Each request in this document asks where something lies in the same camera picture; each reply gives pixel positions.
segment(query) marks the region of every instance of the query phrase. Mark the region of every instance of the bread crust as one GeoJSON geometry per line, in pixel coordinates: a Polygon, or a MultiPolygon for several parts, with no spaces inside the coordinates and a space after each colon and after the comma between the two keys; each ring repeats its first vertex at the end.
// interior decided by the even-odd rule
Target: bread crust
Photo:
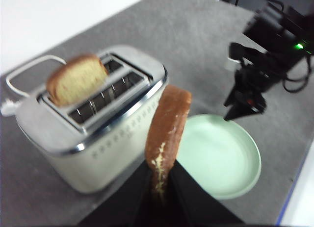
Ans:
{"type": "Polygon", "coordinates": [[[50,75],[46,82],[46,89],[49,92],[50,100],[57,106],[62,106],[62,104],[59,102],[60,99],[56,93],[57,90],[57,83],[58,81],[64,77],[68,71],[75,71],[75,67],[79,65],[81,62],[87,61],[87,60],[94,60],[98,61],[100,67],[105,71],[105,73],[108,75],[109,72],[105,68],[105,66],[102,64],[101,60],[98,58],[98,56],[94,54],[85,54],[78,56],[76,58],[71,59],[69,62],[67,62],[66,65],[61,66],[59,69],[57,69],[54,73],[50,75]]]}
{"type": "Polygon", "coordinates": [[[168,85],[159,100],[148,132],[145,158],[153,171],[152,194],[161,202],[165,202],[168,174],[177,157],[191,100],[190,92],[168,85]]]}

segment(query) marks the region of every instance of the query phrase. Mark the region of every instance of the plate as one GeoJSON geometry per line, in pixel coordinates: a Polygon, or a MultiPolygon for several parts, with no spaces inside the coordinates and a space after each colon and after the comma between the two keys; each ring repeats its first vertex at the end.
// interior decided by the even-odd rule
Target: plate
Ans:
{"type": "Polygon", "coordinates": [[[235,122],[209,114],[187,119],[177,160],[219,200],[250,191],[262,168],[260,152],[249,133],[235,122]]]}

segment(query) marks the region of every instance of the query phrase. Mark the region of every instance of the table surface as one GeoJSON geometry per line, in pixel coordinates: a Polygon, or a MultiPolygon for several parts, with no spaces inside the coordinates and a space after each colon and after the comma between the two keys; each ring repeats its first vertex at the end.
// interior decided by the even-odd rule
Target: table surface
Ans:
{"type": "MultiPolygon", "coordinates": [[[[227,46],[240,42],[258,48],[241,34],[252,15],[213,0],[143,0],[46,53],[70,59],[115,44],[134,46],[165,65],[171,84],[192,92],[190,116],[224,115],[222,104],[234,82],[233,73],[223,68],[227,46]]],[[[53,62],[40,64],[17,77],[14,84],[30,90],[56,67],[53,62]]],[[[293,71],[300,75],[305,69],[302,61],[293,71]]],[[[17,99],[4,84],[4,77],[0,80],[1,98],[17,99]]],[[[236,120],[260,149],[262,173],[249,193],[222,203],[247,223],[276,222],[313,140],[312,92],[313,78],[297,95],[286,93],[278,84],[264,95],[268,109],[263,115],[236,120]]],[[[103,191],[82,195],[57,175],[18,129],[14,117],[1,117],[0,142],[3,226],[78,223],[121,186],[140,163],[136,161],[103,191]]]]}

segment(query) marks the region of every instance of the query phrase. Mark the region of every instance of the bread slice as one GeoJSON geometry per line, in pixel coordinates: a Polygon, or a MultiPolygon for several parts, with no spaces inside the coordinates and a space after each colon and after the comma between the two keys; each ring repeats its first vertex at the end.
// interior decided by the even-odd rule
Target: bread slice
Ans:
{"type": "Polygon", "coordinates": [[[47,80],[50,100],[57,106],[77,103],[93,94],[108,76],[108,71],[93,54],[79,56],[59,68],[47,80]]]}
{"type": "Polygon", "coordinates": [[[181,136],[190,110],[190,92],[173,85],[163,91],[145,145],[145,159],[153,171],[152,195],[166,203],[168,174],[177,157],[181,136]]]}

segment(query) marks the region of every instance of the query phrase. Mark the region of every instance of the toaster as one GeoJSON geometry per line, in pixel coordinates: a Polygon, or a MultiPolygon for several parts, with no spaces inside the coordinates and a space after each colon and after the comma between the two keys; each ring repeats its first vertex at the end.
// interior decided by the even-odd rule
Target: toaster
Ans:
{"type": "Polygon", "coordinates": [[[143,155],[164,66],[130,46],[98,54],[109,71],[89,98],[57,107],[42,84],[23,100],[17,123],[60,176],[82,193],[101,190],[143,155]]]}

